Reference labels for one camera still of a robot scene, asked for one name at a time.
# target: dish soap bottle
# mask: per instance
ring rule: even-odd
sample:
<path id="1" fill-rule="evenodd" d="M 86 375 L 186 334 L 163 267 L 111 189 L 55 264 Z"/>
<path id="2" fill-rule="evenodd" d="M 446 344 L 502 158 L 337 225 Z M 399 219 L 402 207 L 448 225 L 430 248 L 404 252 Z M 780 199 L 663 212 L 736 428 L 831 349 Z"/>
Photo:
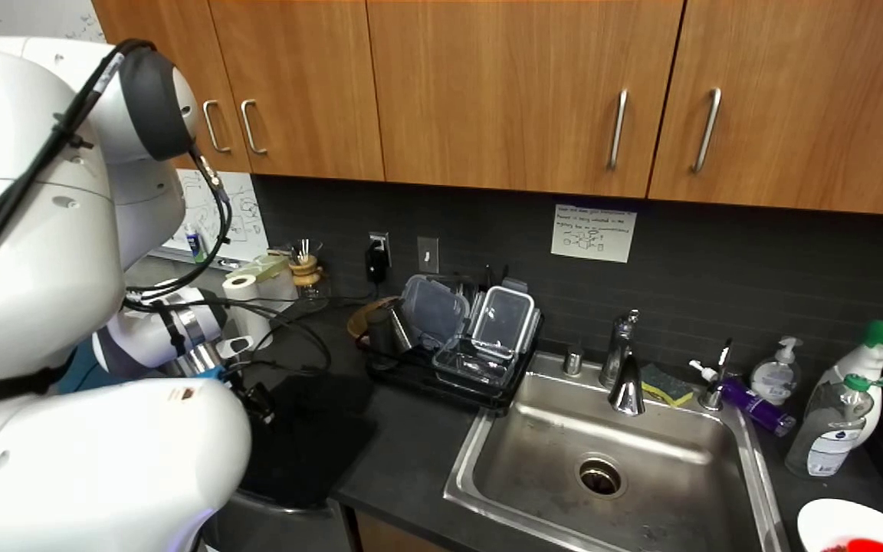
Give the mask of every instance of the dish soap bottle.
<path id="1" fill-rule="evenodd" d="M 883 405 L 883 319 L 868 324 L 864 344 L 845 354 L 814 386 L 803 427 L 784 458 L 794 472 L 835 476 L 845 453 L 864 446 Z"/>
<path id="2" fill-rule="evenodd" d="M 782 338 L 775 360 L 768 360 L 750 375 L 750 388 L 768 398 L 770 405 L 782 405 L 802 382 L 794 349 L 802 348 L 797 338 Z"/>

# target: cabinet handle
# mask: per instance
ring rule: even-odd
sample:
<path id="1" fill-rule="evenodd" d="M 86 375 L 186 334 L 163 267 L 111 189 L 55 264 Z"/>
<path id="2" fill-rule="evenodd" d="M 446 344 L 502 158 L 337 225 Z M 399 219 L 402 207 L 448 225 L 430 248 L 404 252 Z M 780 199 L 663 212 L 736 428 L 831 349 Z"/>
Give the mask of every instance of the cabinet handle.
<path id="1" fill-rule="evenodd" d="M 221 140 L 217 140 L 214 120 L 209 117 L 211 108 L 221 109 L 217 101 L 204 101 L 204 104 L 199 104 L 199 109 L 204 109 L 204 124 L 206 124 L 206 134 L 209 134 L 209 145 L 211 145 L 214 149 L 221 149 L 221 152 L 230 152 L 230 147 L 221 147 Z"/>
<path id="2" fill-rule="evenodd" d="M 717 114 L 720 114 L 720 94 L 724 94 L 720 90 L 711 90 L 707 124 L 704 124 L 704 134 L 700 139 L 694 172 L 703 172 L 707 164 L 707 147 L 711 147 L 711 134 L 716 134 Z"/>
<path id="3" fill-rule="evenodd" d="M 614 147 L 606 147 L 606 170 L 620 170 L 626 108 L 629 108 L 629 90 L 623 90 L 617 99 Z"/>
<path id="4" fill-rule="evenodd" d="M 250 117 L 252 108 L 258 108 L 256 99 L 239 101 L 239 120 L 246 124 L 250 147 L 252 147 L 258 156 L 267 156 L 267 147 L 258 147 L 258 140 L 256 140 L 256 130 L 252 130 L 252 117 Z"/>

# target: black countertop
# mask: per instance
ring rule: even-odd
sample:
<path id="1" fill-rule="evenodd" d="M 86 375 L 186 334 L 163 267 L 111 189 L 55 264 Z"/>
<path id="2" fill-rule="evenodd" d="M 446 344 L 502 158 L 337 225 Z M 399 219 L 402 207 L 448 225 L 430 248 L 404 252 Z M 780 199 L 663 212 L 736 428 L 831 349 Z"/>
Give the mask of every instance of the black countertop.
<path id="1" fill-rule="evenodd" d="M 308 324 L 327 344 L 333 375 L 368 377 L 365 357 L 346 338 L 343 319 L 346 310 L 330 310 L 311 315 Z M 275 340 L 273 357 L 285 360 L 290 364 L 291 360 L 303 364 L 320 361 L 316 349 L 296 334 Z M 354 459 L 351 472 L 333 492 L 343 506 L 380 514 L 384 521 L 446 548 L 556 548 L 441 501 L 441 488 L 472 424 L 469 412 L 376 382 L 368 418 L 376 420 L 376 435 Z M 852 451 L 835 477 L 810 477 L 782 468 L 782 441 L 770 435 L 761 441 L 794 552 L 803 548 L 797 540 L 797 513 L 817 496 L 843 496 L 883 510 L 883 477 L 868 446 Z"/>

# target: black backsplash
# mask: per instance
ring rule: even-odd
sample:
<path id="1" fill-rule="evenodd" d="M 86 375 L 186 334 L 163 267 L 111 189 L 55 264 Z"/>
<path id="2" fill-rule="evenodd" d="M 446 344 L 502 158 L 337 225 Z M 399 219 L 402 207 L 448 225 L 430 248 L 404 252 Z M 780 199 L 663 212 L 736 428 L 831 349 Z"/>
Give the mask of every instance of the black backsplash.
<path id="1" fill-rule="evenodd" d="M 371 231 L 393 241 L 391 289 L 413 273 L 418 237 L 440 237 L 446 273 L 510 267 L 542 310 L 539 340 L 588 357 L 637 307 L 644 361 L 711 361 L 733 338 L 730 367 L 750 370 L 797 334 L 817 377 L 883 319 L 883 219 L 296 178 L 258 178 L 258 199 L 270 241 L 316 238 L 341 294 L 371 292 Z M 637 212 L 629 264 L 550 256 L 556 201 Z"/>

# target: stainless steel sink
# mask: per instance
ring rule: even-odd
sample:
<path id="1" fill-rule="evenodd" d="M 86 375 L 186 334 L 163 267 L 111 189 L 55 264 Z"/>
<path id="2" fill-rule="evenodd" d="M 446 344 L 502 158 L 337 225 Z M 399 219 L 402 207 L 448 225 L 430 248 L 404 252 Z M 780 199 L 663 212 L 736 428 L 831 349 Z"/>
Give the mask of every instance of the stainless steel sink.
<path id="1" fill-rule="evenodd" d="M 446 486 L 455 501 L 562 548 L 784 552 L 748 420 L 649 403 L 606 405 L 594 375 L 536 354 L 502 418 L 474 418 Z"/>

